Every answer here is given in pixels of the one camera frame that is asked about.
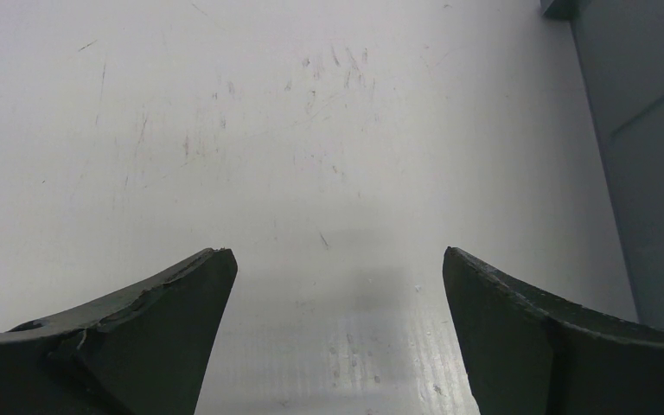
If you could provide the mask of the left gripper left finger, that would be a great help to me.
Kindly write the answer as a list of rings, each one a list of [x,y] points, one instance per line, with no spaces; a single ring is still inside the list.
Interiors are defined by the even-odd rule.
[[[0,332],[0,414],[194,413],[237,272],[205,249]]]

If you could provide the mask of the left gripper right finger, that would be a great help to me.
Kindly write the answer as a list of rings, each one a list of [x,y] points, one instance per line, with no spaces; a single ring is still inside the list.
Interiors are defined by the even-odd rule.
[[[664,329],[585,308],[462,249],[443,281],[483,414],[664,414]]]

